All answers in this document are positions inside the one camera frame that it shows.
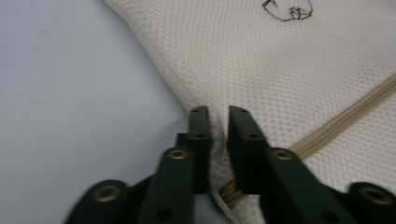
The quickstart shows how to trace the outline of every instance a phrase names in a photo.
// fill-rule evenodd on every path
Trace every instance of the screw hole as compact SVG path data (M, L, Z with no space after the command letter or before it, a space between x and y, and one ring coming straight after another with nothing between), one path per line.
M283 161L288 161L293 158L293 155L290 152L284 150L277 150L273 152L273 156Z
M185 150L181 150L181 149L172 150L168 153L168 156L174 160L182 160L182 159L186 158L188 155L189 155L189 153L187 153Z
M393 204L392 198L383 190L376 189L373 187L364 187L360 190L361 195L372 203L381 205Z
M108 203L117 199L121 194L119 187L108 185L99 188L94 194L93 198L99 203Z
M338 222L338 217L333 212L329 212L329 211L323 211L322 214L320 215L320 218L327 223Z
M167 222L173 218L173 213L170 209L163 209L156 213L155 217L160 222Z

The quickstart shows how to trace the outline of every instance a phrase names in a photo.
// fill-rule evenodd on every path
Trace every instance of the beige zipper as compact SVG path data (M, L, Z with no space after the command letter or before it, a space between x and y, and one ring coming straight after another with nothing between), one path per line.
M290 150L294 151L302 159L306 159L329 144L343 131L380 105L395 92L396 74L389 77L337 117L331 119L319 129L309 134L306 138L291 146ZM230 209L233 209L237 203L247 197L246 194L243 194L241 190L235 187L234 180L222 187L219 190L219 195Z

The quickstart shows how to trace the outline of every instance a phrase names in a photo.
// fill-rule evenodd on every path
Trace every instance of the beige fabric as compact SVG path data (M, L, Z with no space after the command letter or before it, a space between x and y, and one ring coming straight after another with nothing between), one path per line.
M234 223L263 220L254 199L230 211L217 194L233 178L220 139L227 130L228 105L248 109L272 146L290 147L396 72L393 0L105 1L130 24L185 108L209 106L217 140L210 180ZM386 141L395 143L395 138ZM359 151L367 156L371 148ZM316 161L335 160L329 155L318 154ZM380 159L367 160L373 165ZM352 157L344 162L357 163ZM310 167L320 170L320 178L345 168L329 164L324 169L314 162ZM349 172L385 187L396 179L389 173Z

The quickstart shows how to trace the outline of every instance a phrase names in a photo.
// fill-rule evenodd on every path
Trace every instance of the black metal bracket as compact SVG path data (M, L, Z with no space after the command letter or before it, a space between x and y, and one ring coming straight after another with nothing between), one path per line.
M192 223L193 194L206 193L212 139L206 106L163 153L155 175L132 187L106 180L91 187L66 224ZM296 154L270 147L250 113L230 106L228 151L236 186L259 194L268 224L396 223L396 198L370 183L348 193L321 184Z

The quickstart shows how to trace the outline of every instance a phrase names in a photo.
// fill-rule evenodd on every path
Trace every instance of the zipper teeth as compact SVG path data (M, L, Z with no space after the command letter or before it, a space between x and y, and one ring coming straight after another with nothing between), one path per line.
M354 124L364 115L368 114L379 104L396 92L396 74L389 77L373 91L361 98L345 112L330 120L328 123L309 134L306 138L290 147L301 158L305 159L325 147L345 129ZM247 197L242 190L237 189L235 180L219 190L221 199L230 209L233 209L241 200Z
M219 195L230 209L233 209L237 203L248 196L244 194L242 190L236 188L235 180L232 180L226 186L222 187L219 190Z
M336 117L330 120L327 124L323 125L322 128L319 128L305 139L291 146L290 150L297 153L303 159L309 157L330 143L345 129L368 114L395 92L396 75L393 75L366 95L367 97L363 97L360 101L351 106L353 108L350 111L346 111L341 118Z

